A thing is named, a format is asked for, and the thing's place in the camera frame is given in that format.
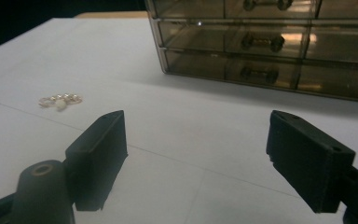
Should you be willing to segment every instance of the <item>white table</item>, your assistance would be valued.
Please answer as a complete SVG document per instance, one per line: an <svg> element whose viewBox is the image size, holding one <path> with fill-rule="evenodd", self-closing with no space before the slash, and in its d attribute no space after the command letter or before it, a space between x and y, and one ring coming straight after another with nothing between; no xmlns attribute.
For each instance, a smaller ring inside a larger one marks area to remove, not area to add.
<svg viewBox="0 0 358 224"><path fill-rule="evenodd" d="M38 99L78 93L62 112ZM0 198L124 110L130 156L102 212L76 223L342 223L314 215L265 152L273 109L357 151L358 103L164 75L147 19L55 19L0 47Z"/></svg>

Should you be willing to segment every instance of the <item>white bead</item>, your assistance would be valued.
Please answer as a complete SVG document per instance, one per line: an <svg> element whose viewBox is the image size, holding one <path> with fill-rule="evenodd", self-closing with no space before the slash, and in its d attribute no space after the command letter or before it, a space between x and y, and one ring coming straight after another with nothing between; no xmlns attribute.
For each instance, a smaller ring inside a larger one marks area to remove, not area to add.
<svg viewBox="0 0 358 224"><path fill-rule="evenodd" d="M57 100L55 106L57 107L57 110L64 110L66 108L66 102L64 100Z"/></svg>

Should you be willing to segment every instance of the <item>dark background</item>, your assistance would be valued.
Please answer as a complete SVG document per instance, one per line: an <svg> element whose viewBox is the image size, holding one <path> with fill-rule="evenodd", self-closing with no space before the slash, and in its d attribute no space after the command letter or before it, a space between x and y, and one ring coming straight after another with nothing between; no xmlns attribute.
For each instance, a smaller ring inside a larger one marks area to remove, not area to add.
<svg viewBox="0 0 358 224"><path fill-rule="evenodd" d="M0 45L51 18L145 10L144 0L0 0Z"/></svg>

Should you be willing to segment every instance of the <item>bead cluster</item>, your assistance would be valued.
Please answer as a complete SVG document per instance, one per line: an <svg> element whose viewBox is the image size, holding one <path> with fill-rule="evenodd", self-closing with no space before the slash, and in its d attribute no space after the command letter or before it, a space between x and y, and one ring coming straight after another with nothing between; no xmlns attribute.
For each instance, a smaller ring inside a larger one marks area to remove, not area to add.
<svg viewBox="0 0 358 224"><path fill-rule="evenodd" d="M58 110L63 110L67 105L80 104L82 101L79 95L65 93L42 98L39 104L42 107L57 107Z"/></svg>

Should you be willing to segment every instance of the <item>drawer handle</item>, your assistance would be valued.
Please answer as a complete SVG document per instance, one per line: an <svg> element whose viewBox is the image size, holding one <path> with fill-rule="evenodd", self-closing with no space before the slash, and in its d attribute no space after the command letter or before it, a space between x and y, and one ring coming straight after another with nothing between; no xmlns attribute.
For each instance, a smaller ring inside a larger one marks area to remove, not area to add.
<svg viewBox="0 0 358 224"><path fill-rule="evenodd" d="M268 67L266 70L254 70L251 65L244 66L241 70L241 77L249 80L252 77L263 77L266 83L274 84L279 76L279 68L275 66Z"/></svg>
<svg viewBox="0 0 358 224"><path fill-rule="evenodd" d="M243 9L245 9L246 11L252 11L256 5L270 6L276 4L280 11L285 11L292 5L292 3L293 0L278 0L276 2L271 2L269 0L244 0Z"/></svg>
<svg viewBox="0 0 358 224"><path fill-rule="evenodd" d="M278 52L283 48L284 38L281 35L276 35L272 38L255 38L255 35L248 32L241 41L242 48L247 50L251 46L269 46L272 52Z"/></svg>

